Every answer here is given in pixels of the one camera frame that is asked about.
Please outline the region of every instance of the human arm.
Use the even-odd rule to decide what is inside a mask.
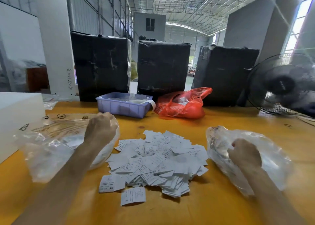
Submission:
[[[77,193],[86,171],[101,149],[116,134],[116,125],[111,125],[112,115],[99,113],[90,119],[84,142],[39,192],[34,202],[14,221],[13,225],[57,225],[62,224]]]
[[[256,146],[245,139],[237,139],[232,145],[234,149],[228,150],[229,157],[240,168],[254,191],[266,224],[305,225],[305,220],[262,169],[262,159]]]

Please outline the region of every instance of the white pillar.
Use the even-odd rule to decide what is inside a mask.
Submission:
[[[74,77],[67,0],[35,1],[50,91],[52,94],[75,98],[78,88]]]

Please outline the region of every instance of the tape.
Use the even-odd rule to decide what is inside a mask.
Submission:
[[[127,102],[135,103],[135,104],[144,104],[144,103],[150,103],[152,105],[152,111],[155,110],[155,102],[153,100],[145,100],[144,102],[141,102],[143,100],[128,100]]]
[[[156,105],[155,105],[155,102],[153,100],[146,100],[146,101],[142,102],[141,104],[143,104],[143,103],[150,103],[152,105],[152,111],[155,110]]]

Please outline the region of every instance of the warehouse ceiling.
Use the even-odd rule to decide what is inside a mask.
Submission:
[[[255,0],[128,0],[133,12],[165,14],[166,22],[211,35],[227,25],[230,13]]]

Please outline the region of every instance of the yellow wooden table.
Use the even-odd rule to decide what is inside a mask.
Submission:
[[[96,103],[59,102],[48,114],[97,113]],[[210,126],[262,133],[276,142],[294,162],[285,195],[309,224],[315,224],[315,127],[294,117],[259,115],[255,108],[205,108],[199,120],[161,119],[149,112],[144,119],[116,116],[120,139],[144,138],[144,130],[165,130],[207,147]],[[98,186],[109,168],[89,171],[69,210],[66,224],[262,224],[254,199],[247,199],[208,159],[209,171],[195,177],[190,192],[179,199],[163,195],[159,187],[146,187],[147,201],[120,206],[120,192],[99,194]],[[0,224],[11,224],[43,185],[32,183],[20,151],[0,164]]]

